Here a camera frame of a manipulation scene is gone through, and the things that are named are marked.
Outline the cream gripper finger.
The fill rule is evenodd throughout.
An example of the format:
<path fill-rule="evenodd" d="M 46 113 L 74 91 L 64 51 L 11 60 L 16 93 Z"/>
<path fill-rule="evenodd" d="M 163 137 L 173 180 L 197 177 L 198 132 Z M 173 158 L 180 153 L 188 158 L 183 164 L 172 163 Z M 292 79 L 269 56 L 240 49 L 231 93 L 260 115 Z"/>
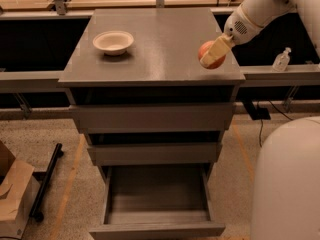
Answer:
<path fill-rule="evenodd" d="M 226 55 L 235 46 L 233 38 L 226 34 L 222 34 L 216 40 L 213 41 L 214 43 L 212 44 L 212 46 L 204 54 L 201 60 L 199 60 L 200 64 L 204 68 L 206 68 L 206 66 L 210 66 L 223 56 L 225 56 L 226 58 Z"/>

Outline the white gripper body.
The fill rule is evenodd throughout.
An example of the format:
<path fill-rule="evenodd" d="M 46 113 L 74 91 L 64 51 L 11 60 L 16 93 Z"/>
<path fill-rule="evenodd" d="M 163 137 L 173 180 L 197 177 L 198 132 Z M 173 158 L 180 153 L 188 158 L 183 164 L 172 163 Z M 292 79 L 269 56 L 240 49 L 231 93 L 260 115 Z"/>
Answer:
<path fill-rule="evenodd" d="M 242 45 L 256 37 L 262 28 L 255 24 L 239 6 L 226 20 L 224 33 L 228 35 L 235 45 Z"/>

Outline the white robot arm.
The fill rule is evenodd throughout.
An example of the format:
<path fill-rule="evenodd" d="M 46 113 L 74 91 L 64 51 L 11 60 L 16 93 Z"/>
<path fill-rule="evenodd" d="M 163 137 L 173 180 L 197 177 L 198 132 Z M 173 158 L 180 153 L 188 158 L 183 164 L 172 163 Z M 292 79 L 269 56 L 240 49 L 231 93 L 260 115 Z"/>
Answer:
<path fill-rule="evenodd" d="M 315 47 L 320 46 L 320 0 L 244 0 L 223 34 L 198 52 L 217 68 L 233 46 L 251 41 L 270 22 L 295 9 Z M 320 240 L 320 117 L 277 128 L 258 155 L 250 240 Z"/>

